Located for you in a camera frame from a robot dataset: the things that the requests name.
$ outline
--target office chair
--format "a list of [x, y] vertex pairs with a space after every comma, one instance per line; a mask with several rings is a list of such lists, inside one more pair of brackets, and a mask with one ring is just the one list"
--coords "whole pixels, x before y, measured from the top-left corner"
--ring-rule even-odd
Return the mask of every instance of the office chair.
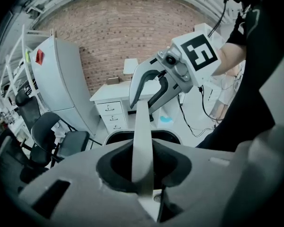
[[57, 162], [60, 162], [64, 158], [71, 156], [75, 153], [84, 151], [88, 143], [88, 140], [92, 140], [89, 138], [88, 132], [77, 131], [74, 127], [69, 125], [57, 114], [53, 112], [46, 112], [43, 115], [41, 115], [41, 117], [35, 122], [31, 130], [33, 140], [36, 142], [36, 144], [39, 147], [44, 149], [44, 145], [46, 145], [47, 143], [46, 139], [48, 133], [50, 133], [51, 128], [60, 120], [69, 127], [70, 131], [66, 133], [63, 141], [61, 142], [60, 145], [57, 145], [54, 154], [52, 154], [52, 157]]
[[[35, 96], [29, 97], [24, 89], [21, 89], [16, 95], [15, 102], [18, 106], [18, 112], [30, 132], [34, 123], [40, 118], [37, 98]], [[55, 139], [54, 132], [50, 131], [47, 138], [47, 143], [44, 143], [43, 148], [46, 149], [46, 151], [52, 152], [55, 147], [55, 144], [52, 143]], [[34, 144], [31, 149], [30, 159], [39, 166], [46, 166], [51, 162], [50, 154], [47, 154], [47, 152], [36, 144]]]
[[27, 158], [9, 129], [0, 135], [0, 181], [7, 192], [18, 194], [28, 183], [47, 170]]

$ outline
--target white panel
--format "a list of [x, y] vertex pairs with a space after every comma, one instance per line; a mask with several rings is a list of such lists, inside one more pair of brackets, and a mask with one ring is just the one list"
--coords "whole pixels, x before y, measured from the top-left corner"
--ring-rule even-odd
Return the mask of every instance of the white panel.
[[55, 114], [59, 115], [63, 120], [69, 123], [72, 127], [78, 131], [87, 131], [92, 137], [94, 134], [89, 130], [76, 108], [70, 108], [65, 110], [54, 111]]
[[180, 109], [177, 97], [174, 97], [169, 102], [164, 104], [162, 108], [165, 111], [166, 115], [174, 121]]
[[124, 67], [123, 67], [123, 74], [133, 74], [134, 70], [139, 65], [137, 58], [133, 59], [125, 59], [124, 60]]
[[[172, 46], [175, 46], [182, 53], [182, 60], [183, 61], [187, 61], [188, 63], [190, 63], [190, 59], [188, 57], [188, 54], [183, 50], [181, 45], [185, 42], [191, 41], [191, 39], [196, 38], [200, 35], [204, 35], [203, 31], [195, 31], [195, 32], [188, 33], [186, 35], [181, 35], [181, 36], [178, 36], [178, 37], [172, 39], [172, 44], [173, 44]], [[212, 44], [212, 42], [209, 40], [209, 38], [207, 36], [204, 36], [204, 39], [207, 40], [207, 42], [210, 44], [211, 47], [214, 47], [214, 45]], [[203, 56], [204, 48], [208, 49], [208, 46], [205, 45], [203, 47], [203, 45], [200, 45], [200, 46], [194, 48], [194, 50], [197, 53], [199, 58], [204, 57]], [[191, 75], [191, 80], [192, 80], [194, 86], [200, 87], [206, 81], [208, 81], [210, 79], [210, 75], [212, 75], [213, 72], [221, 64], [221, 60], [219, 58], [217, 51], [213, 50], [212, 52], [217, 57], [217, 60], [215, 60], [214, 62], [212, 62], [212, 63], [210, 63], [210, 64], [206, 65], [205, 67], [202, 67], [198, 70], [196, 70], [194, 68], [194, 66], [192, 66], [191, 63], [190, 63], [190, 66], [187, 67], [189, 74]]]
[[125, 124], [126, 124], [126, 127], [128, 128], [128, 124], [129, 124], [128, 110], [127, 110], [127, 105], [125, 104], [124, 100], [121, 101], [121, 106], [122, 106], [122, 111], [123, 111], [123, 115], [124, 115]]
[[75, 43], [59, 39], [55, 39], [55, 41], [58, 65], [66, 89], [83, 121], [95, 134], [100, 117], [94, 102], [89, 100], [90, 93], [83, 74], [79, 48]]
[[[44, 53], [42, 65], [35, 62], [38, 49]], [[74, 107], [59, 71], [54, 53], [54, 37], [49, 37], [30, 53], [30, 59], [35, 80], [47, 107], [51, 111]]]

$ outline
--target gray plastic part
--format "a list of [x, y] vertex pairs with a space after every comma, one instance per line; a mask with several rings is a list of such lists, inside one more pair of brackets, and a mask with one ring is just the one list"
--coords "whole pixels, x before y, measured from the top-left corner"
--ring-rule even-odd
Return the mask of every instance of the gray plastic part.
[[[98, 160], [131, 140], [80, 152], [30, 183], [20, 198], [33, 205], [56, 180], [71, 184], [56, 205], [49, 223], [61, 226], [235, 226], [249, 218], [274, 194], [284, 177], [284, 127], [261, 133], [238, 145], [235, 153], [191, 148], [156, 140], [188, 157], [192, 170], [166, 199], [182, 212], [156, 223], [135, 193], [117, 192], [100, 180]], [[230, 161], [219, 164], [211, 158]]]
[[164, 77], [168, 82], [167, 87], [165, 88], [166, 91], [163, 95], [159, 95], [159, 97], [156, 97], [155, 95], [154, 103], [150, 103], [152, 101], [152, 98], [149, 100], [149, 114], [155, 112], [157, 109], [162, 107], [164, 104], [169, 102], [181, 92], [181, 88], [177, 86], [176, 82], [169, 74], [166, 74]]
[[164, 67], [157, 61], [155, 56], [150, 57], [136, 67], [129, 87], [130, 108], [133, 108], [138, 102], [144, 83], [153, 80], [162, 71], [164, 71]]
[[[166, 62], [167, 56], [173, 56], [176, 59], [176, 64], [175, 65], [168, 64]], [[185, 93], [188, 93], [193, 87], [193, 82], [190, 78], [187, 66], [184, 63], [180, 62], [180, 57], [181, 57], [180, 51], [174, 45], [172, 45], [168, 50], [165, 51], [163, 57], [157, 56], [156, 58], [164, 67], [164, 69], [167, 71], [167, 73], [179, 85], [181, 90]], [[185, 73], [184, 76], [179, 75], [177, 67], [184, 67], [187, 69], [187, 72]]]

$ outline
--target white cabinet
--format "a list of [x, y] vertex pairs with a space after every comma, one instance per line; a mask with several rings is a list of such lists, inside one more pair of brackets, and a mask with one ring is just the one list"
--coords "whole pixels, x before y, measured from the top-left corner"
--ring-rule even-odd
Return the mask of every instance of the white cabinet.
[[[36, 63], [38, 50], [43, 52], [42, 65]], [[29, 56], [47, 108], [77, 130], [87, 131], [94, 137], [100, 118], [94, 103], [89, 101], [78, 46], [51, 36]]]
[[113, 115], [123, 113], [120, 102], [97, 104], [96, 106], [100, 115]]
[[123, 102], [110, 102], [96, 104], [98, 112], [106, 126], [108, 133], [116, 130], [127, 129], [127, 114], [126, 107], [123, 108]]

